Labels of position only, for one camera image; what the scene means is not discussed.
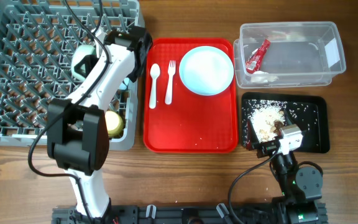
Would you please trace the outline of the light blue small bowl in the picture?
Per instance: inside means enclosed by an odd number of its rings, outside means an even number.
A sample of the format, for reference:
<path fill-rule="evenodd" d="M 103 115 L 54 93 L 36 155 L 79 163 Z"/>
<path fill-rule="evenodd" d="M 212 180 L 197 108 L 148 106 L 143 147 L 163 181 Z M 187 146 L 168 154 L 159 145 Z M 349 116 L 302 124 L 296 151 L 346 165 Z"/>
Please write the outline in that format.
<path fill-rule="evenodd" d="M 129 78 L 125 78 L 121 84 L 119 85 L 119 88 L 118 90 L 119 91 L 127 91 L 128 88 L 129 88 L 129 82 L 130 82 L 130 79 Z"/>

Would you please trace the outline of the rice and meat leftovers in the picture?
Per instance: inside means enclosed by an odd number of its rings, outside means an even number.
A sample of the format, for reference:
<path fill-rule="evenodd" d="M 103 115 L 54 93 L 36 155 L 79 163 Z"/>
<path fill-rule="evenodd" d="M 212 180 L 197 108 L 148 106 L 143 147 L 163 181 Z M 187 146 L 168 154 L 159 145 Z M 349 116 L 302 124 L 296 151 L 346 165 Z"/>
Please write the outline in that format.
<path fill-rule="evenodd" d="M 278 135 L 278 126 L 284 122 L 283 109 L 277 105 L 258 105 L 250 116 L 250 123 L 260 142 L 272 141 Z"/>

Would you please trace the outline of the red snack wrapper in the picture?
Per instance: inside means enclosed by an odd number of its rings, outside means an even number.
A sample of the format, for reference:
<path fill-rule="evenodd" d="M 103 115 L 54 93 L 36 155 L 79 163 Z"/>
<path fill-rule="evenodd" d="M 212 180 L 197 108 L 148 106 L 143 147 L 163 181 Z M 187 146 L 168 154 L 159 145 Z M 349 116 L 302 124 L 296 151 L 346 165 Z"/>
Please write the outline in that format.
<path fill-rule="evenodd" d="M 253 74 L 260 70 L 262 66 L 262 62 L 264 59 L 265 54 L 267 53 L 267 50 L 270 47 L 271 42 L 267 39 L 265 39 L 262 43 L 262 45 L 255 49 L 251 56 L 246 61 L 246 72 Z"/>

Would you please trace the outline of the white plastic spoon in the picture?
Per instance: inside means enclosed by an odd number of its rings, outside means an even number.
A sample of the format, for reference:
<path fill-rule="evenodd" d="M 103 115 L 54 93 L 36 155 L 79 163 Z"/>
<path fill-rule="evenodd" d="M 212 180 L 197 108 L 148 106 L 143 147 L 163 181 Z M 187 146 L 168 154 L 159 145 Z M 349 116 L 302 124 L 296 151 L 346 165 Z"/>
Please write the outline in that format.
<path fill-rule="evenodd" d="M 149 108 L 154 109 L 157 104 L 157 78 L 160 76 L 160 67 L 157 63 L 153 64 L 150 69 L 152 86 L 150 91 Z"/>

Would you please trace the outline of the yellow plastic cup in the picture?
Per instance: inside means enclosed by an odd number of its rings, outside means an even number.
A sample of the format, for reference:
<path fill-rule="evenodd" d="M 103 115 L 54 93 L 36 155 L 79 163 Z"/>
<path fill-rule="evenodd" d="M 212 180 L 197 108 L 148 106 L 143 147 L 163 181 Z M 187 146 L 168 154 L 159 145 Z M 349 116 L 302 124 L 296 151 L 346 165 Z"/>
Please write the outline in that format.
<path fill-rule="evenodd" d="M 105 113 L 106 127 L 108 136 L 114 138 L 122 132 L 124 129 L 124 123 L 122 118 L 114 111 L 107 111 Z"/>

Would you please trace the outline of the white plastic fork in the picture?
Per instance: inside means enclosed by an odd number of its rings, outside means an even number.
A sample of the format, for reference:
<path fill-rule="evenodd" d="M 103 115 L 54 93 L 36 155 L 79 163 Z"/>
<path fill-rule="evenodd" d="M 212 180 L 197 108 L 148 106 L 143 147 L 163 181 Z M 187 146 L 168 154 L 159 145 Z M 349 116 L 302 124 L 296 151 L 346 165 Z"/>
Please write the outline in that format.
<path fill-rule="evenodd" d="M 174 60 L 169 61 L 167 72 L 168 72 L 168 84 L 167 84 L 167 90 L 165 95 L 165 104 L 170 105 L 172 103 L 172 98 L 173 98 L 173 76 L 176 73 L 176 61 Z"/>

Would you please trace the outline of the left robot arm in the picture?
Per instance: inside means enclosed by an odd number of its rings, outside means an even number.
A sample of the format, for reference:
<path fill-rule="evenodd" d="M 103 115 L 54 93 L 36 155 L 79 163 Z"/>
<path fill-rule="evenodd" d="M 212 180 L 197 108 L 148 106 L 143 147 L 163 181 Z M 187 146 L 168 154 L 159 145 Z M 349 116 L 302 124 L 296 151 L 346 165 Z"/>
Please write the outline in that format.
<path fill-rule="evenodd" d="M 114 217 L 104 189 L 101 168 L 109 152 L 105 113 L 121 83 L 142 75 L 152 38 L 144 27 L 128 32 L 99 28 L 93 45 L 82 44 L 73 54 L 71 70 L 82 84 L 65 99 L 48 105 L 47 154 L 69 176 L 76 207 L 68 212 L 73 223 L 109 223 Z"/>

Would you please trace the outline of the green saucer bowl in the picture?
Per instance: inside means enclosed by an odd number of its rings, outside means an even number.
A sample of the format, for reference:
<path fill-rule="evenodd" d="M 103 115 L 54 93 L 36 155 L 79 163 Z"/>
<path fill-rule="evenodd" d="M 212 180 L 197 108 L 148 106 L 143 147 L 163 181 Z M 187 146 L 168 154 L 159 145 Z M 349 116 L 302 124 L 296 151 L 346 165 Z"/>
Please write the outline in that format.
<path fill-rule="evenodd" d="M 80 45 L 75 50 L 75 53 L 73 54 L 72 60 L 71 60 L 71 74 L 79 81 L 85 81 L 86 75 L 85 75 L 85 65 L 82 65 L 79 68 L 79 71 L 75 71 L 75 66 L 78 65 L 87 55 L 95 55 L 96 54 L 96 48 L 92 45 Z"/>

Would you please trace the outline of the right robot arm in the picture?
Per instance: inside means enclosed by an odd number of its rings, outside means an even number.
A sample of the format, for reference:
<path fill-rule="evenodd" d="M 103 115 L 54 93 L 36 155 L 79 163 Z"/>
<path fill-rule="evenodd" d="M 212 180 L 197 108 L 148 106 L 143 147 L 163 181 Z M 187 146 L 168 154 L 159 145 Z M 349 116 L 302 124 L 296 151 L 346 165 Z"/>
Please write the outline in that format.
<path fill-rule="evenodd" d="M 320 203 L 323 170 L 314 162 L 297 162 L 294 150 L 302 145 L 301 129 L 287 118 L 271 141 L 263 142 L 247 120 L 250 145 L 257 157 L 267 157 L 270 171 L 279 184 L 282 196 L 270 203 L 252 204 L 244 208 L 246 223 L 327 223 L 326 205 Z"/>

